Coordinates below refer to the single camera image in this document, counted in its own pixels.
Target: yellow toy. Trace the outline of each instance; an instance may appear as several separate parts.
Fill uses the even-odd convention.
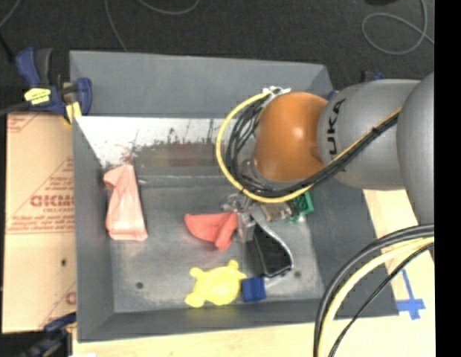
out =
[[[227,266],[209,271],[192,267],[189,273],[196,278],[196,284],[184,302],[195,308],[203,306],[206,300],[217,306],[229,304],[239,294],[240,280],[247,277],[238,268],[236,260],[230,260]]]

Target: blue clamp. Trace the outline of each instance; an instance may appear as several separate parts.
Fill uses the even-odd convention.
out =
[[[242,299],[245,303],[261,301],[267,297],[263,277],[242,279],[241,284]]]
[[[28,82],[29,91],[32,89],[46,89],[50,92],[42,96],[39,102],[26,99],[29,103],[28,109],[35,112],[56,112],[70,120],[67,113],[69,103],[66,103],[63,97],[65,94],[76,93],[76,101],[80,105],[81,114],[87,115],[90,111],[92,101],[90,79],[79,78],[72,86],[61,90],[57,86],[51,85],[48,78],[51,54],[52,49],[50,48],[36,50],[29,47],[16,56],[16,67],[21,76]]]
[[[49,324],[46,324],[44,326],[44,332],[45,333],[52,333],[52,332],[57,332],[61,330],[62,328],[75,323],[77,321],[77,313],[72,312],[69,313],[65,316],[62,316],[61,318],[57,318],[56,320],[50,322]]]

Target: blue block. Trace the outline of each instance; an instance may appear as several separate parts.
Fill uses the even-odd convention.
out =
[[[242,298],[244,302],[260,301],[266,297],[263,277],[242,279]]]

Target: gray tray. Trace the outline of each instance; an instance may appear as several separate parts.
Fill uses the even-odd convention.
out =
[[[118,71],[107,73],[111,64]],[[227,306],[200,309],[184,303],[195,282],[189,275],[191,267],[205,270],[236,259],[249,277],[258,271],[246,245],[233,242],[228,250],[217,251],[189,233],[183,216],[215,213],[219,201],[235,193],[213,160],[216,131],[209,129],[217,128],[219,118],[240,100],[268,87],[263,86],[266,80],[279,86],[279,79],[297,81],[289,87],[324,96],[331,91],[326,69],[290,62],[72,52],[71,70],[72,79],[92,79],[96,110],[74,124],[78,340],[313,321],[334,273],[375,239],[360,190],[336,180],[322,184],[312,191],[315,212],[295,224],[265,224],[260,211],[254,211],[294,255],[294,269],[268,280],[268,298],[259,303],[243,303],[240,297]],[[120,88],[119,74],[126,76]],[[156,74],[186,88],[152,89]],[[136,80],[149,81],[141,94],[135,90]],[[180,94],[186,90],[193,93],[184,102]],[[120,110],[125,116],[117,117]],[[210,133],[210,140],[203,142]],[[149,234],[144,242],[113,241],[104,227],[103,173],[130,160],[137,171]],[[377,269],[338,314],[351,315],[385,276],[384,268]],[[366,311],[372,316],[392,314],[396,307],[389,291]]]

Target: orange object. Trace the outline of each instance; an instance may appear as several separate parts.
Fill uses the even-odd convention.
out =
[[[184,223],[197,238],[213,242],[224,251],[232,243],[232,234],[237,229],[237,213],[186,214]]]
[[[135,168],[128,164],[122,165],[105,173],[103,180],[112,191],[105,220],[110,237],[116,240],[145,240],[148,233],[144,225]]]
[[[254,163],[273,181],[305,179],[323,169],[317,127],[326,100],[307,92],[280,95],[264,109],[257,127]]]

